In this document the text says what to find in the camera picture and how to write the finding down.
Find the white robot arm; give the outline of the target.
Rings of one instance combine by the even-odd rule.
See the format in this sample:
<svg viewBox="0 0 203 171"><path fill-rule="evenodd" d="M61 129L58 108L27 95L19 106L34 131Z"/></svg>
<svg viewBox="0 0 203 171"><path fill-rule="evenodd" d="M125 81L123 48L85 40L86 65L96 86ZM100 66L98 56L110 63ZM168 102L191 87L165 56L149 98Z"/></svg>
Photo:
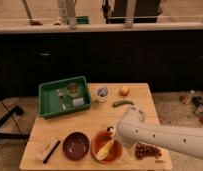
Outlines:
<svg viewBox="0 0 203 171"><path fill-rule="evenodd" d="M127 149L147 143L203 160L203 128L149 124L145 118L136 106L128 107L116 125L118 142Z"/></svg>

